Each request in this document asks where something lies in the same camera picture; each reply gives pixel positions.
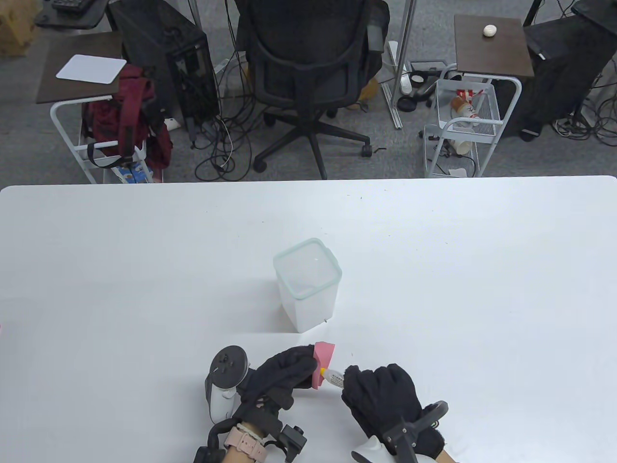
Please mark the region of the person's right hand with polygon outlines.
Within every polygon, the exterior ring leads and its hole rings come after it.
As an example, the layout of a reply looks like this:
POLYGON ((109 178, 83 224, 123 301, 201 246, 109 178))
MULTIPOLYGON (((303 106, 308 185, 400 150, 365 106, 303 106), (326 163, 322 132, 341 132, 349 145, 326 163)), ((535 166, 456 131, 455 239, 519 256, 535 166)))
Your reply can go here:
POLYGON ((367 436, 351 454, 358 463, 451 463, 439 420, 449 406, 422 406, 415 384, 403 368, 376 370, 350 366, 344 373, 342 401, 367 436))

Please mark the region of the person's left hand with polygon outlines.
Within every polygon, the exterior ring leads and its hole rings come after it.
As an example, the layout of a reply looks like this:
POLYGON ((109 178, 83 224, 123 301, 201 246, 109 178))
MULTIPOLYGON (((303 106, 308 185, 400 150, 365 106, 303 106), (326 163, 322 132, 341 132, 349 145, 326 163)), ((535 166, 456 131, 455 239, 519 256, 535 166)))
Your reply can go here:
POLYGON ((314 344, 295 346, 267 359, 249 376, 234 417, 256 425, 246 417, 248 410, 263 409, 277 418, 280 410, 291 408, 293 391, 311 387, 317 369, 314 350, 314 344))

